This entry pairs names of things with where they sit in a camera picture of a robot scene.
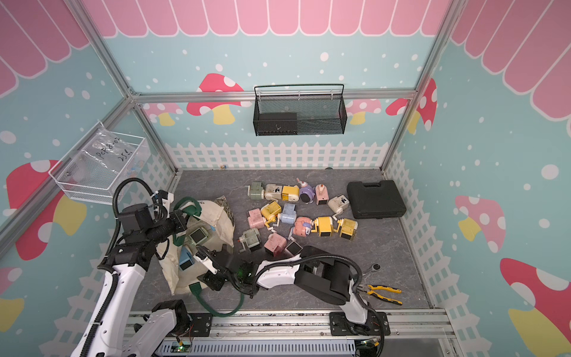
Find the light blue pencil sharpener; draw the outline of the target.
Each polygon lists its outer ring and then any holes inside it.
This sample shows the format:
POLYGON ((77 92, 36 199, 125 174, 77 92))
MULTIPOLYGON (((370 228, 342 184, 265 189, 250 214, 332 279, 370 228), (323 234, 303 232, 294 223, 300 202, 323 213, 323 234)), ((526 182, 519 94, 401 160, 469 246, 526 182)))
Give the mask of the light blue pencil sharpener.
POLYGON ((185 271, 192 267, 195 264, 195 260, 193 258, 193 253, 190 251, 189 248, 186 246, 181 247, 181 252, 179 255, 179 268, 182 271, 185 271))

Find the pink clear-drawer pencil sharpener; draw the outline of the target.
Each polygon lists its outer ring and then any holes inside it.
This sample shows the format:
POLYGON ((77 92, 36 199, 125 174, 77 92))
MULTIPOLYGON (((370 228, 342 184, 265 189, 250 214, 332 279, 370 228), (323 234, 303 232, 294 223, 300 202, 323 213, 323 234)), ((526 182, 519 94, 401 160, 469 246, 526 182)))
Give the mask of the pink clear-drawer pencil sharpener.
POLYGON ((273 257, 279 257, 285 248, 288 245, 288 240, 285 237, 282 237, 278 233, 272 233, 269 235, 266 244, 264 245, 264 249, 268 254, 271 254, 273 257))

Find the yellow crank pencil sharpener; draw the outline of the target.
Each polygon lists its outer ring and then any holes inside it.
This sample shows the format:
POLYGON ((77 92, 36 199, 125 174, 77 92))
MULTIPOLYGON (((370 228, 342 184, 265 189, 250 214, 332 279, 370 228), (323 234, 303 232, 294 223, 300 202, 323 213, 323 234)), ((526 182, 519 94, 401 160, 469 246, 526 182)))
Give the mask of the yellow crank pencil sharpener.
POLYGON ((273 224, 279 224, 282 208, 277 201, 271 201, 260 209, 260 213, 265 220, 264 225, 266 228, 272 230, 273 224))

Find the pink boxy pencil sharpener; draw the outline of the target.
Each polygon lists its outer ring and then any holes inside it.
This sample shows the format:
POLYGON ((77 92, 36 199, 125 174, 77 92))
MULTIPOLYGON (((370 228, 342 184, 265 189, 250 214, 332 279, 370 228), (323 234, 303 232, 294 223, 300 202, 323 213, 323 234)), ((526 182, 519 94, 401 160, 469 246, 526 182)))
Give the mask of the pink boxy pencil sharpener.
POLYGON ((248 211, 248 224, 250 228, 262 229, 266 227, 266 219, 259 208, 248 211))

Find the cream crank pencil sharpener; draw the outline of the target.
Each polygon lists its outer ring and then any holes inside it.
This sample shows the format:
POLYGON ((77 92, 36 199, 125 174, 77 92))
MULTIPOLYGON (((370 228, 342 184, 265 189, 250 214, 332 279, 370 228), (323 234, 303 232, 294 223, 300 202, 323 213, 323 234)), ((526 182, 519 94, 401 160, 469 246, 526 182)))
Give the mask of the cream crank pencil sharpener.
POLYGON ((331 198, 327 202, 327 205, 332 210, 333 215, 337 216, 337 215, 343 214, 343 212, 345 212, 346 209, 349 208, 350 203, 349 203, 349 199, 346 198, 345 195, 340 194, 338 196, 331 198))

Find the teal grey pencil sharpener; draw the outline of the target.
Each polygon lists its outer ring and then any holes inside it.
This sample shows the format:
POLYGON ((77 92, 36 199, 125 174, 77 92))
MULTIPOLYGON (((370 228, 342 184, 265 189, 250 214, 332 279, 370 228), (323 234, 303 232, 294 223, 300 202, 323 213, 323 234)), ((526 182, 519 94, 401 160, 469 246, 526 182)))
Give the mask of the teal grey pencil sharpener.
POLYGON ((208 230, 204 227, 198 227, 187 234, 189 243, 192 245, 203 245, 211 238, 208 230))

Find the pink red-drawer pencil sharpener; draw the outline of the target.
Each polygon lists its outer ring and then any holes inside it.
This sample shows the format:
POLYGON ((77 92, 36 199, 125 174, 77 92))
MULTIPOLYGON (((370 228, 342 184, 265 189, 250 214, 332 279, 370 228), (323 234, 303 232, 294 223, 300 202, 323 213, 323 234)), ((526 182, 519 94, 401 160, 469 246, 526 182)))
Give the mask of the pink red-drawer pencil sharpener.
POLYGON ((288 257, 294 257, 302 251, 303 247, 296 241, 291 241, 284 249, 284 254, 288 257))

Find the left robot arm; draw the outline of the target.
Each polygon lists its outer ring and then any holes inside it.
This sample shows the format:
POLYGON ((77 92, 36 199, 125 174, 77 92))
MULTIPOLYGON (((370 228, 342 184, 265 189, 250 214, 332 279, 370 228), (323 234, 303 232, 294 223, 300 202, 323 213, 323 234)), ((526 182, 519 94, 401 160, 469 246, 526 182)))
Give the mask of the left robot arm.
POLYGON ((182 300, 168 300, 156 305, 128 342, 123 340, 138 288, 152 259, 160 256, 158 245, 187 228, 183 212, 168 211, 170 201, 168 192, 153 191, 139 178, 124 180, 115 190, 115 229, 98 266, 104 273, 103 288, 73 356, 152 356, 165 337, 181 336, 190 329, 191 319, 182 300), (140 184, 153 203, 119 210, 120 193, 132 183, 140 184))

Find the beige pencil sharpener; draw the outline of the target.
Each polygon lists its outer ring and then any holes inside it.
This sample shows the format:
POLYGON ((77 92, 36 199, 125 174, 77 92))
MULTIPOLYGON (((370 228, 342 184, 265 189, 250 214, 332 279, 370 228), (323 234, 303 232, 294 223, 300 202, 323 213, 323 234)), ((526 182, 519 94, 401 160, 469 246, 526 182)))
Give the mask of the beige pencil sharpener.
POLYGON ((277 184, 267 184, 265 187, 264 197, 268 201, 282 201, 283 186, 277 184))

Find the yellow black pencil sharpener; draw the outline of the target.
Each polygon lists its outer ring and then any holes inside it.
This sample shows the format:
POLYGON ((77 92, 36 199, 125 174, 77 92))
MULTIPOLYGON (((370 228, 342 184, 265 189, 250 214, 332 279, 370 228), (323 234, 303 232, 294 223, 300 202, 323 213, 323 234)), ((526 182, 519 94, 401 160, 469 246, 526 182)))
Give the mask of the yellow black pencil sharpener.
POLYGON ((353 241, 358 229, 358 222, 348 218, 343 218, 337 221, 335 233, 343 239, 353 241))

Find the yellow white pencil sharpener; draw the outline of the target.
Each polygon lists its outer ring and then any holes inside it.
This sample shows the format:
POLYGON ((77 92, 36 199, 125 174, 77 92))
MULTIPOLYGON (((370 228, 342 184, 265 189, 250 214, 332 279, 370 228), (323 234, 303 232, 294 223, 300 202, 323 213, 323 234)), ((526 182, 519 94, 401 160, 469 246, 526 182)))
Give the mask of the yellow white pencil sharpener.
POLYGON ((313 220, 312 233, 317 233, 320 237, 330 237, 335 232, 332 217, 318 217, 313 220))

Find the cream canvas tote bag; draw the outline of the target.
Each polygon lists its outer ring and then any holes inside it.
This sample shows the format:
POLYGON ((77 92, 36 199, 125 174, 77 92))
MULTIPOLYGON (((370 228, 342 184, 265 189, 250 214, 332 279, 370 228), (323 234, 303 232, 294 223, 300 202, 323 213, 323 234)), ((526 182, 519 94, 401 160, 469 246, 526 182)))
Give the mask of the cream canvas tote bag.
POLYGON ((198 200, 186 196, 173 211, 182 215, 181 233, 174 233, 159 244, 159 264, 171 295, 190 294, 211 315, 230 317, 242 308, 245 296, 230 312, 218 312, 202 297, 203 288, 214 291, 224 285, 224 276, 211 259, 215 253, 233 252, 235 220, 225 196, 198 200))

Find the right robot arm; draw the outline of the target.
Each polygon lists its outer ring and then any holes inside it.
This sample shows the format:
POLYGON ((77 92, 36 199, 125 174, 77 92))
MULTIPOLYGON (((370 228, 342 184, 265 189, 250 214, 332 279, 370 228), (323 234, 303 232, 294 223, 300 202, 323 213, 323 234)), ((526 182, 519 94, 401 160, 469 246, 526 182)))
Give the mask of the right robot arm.
POLYGON ((348 333, 388 336, 389 324, 360 296, 361 267, 348 257, 307 246, 285 260, 242 260, 226 250, 211 251, 200 246, 194 257, 216 281, 228 282, 241 294, 254 297, 258 291, 277 286, 295 286, 343 312, 348 333))

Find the mint green pencil sharpener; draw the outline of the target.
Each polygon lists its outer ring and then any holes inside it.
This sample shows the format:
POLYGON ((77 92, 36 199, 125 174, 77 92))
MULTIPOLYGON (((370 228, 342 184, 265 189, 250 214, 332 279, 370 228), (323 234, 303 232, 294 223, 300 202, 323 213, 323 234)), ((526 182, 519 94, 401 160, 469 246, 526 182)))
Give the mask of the mint green pencil sharpener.
POLYGON ((250 228, 239 237, 241 249, 239 253, 254 252, 262 248, 260 232, 257 228, 250 228))

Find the purple pencil sharpener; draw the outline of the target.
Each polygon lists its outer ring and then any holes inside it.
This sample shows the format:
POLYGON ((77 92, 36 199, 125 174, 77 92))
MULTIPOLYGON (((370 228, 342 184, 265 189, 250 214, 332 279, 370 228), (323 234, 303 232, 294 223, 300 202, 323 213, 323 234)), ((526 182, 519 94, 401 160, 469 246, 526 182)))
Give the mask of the purple pencil sharpener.
POLYGON ((297 179, 300 185, 299 198, 303 203, 309 204, 315 200, 315 189, 306 181, 297 179))

